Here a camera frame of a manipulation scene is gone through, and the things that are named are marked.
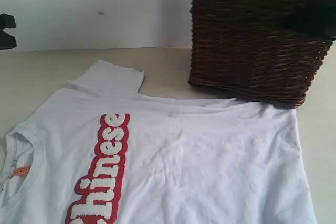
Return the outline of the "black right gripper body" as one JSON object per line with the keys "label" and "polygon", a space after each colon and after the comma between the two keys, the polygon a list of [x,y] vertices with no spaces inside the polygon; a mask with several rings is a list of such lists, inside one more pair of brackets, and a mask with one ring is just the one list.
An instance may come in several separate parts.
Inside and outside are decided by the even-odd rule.
{"label": "black right gripper body", "polygon": [[314,38],[335,40],[335,0],[292,0],[286,29]]}

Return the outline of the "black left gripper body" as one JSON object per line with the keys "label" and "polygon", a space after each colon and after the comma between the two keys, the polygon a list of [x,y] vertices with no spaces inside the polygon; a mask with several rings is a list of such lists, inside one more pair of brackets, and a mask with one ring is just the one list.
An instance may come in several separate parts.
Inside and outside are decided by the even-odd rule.
{"label": "black left gripper body", "polygon": [[5,29],[16,28],[15,18],[9,14],[1,14],[1,34],[0,43],[1,49],[13,49],[17,46],[16,38],[6,32]]}

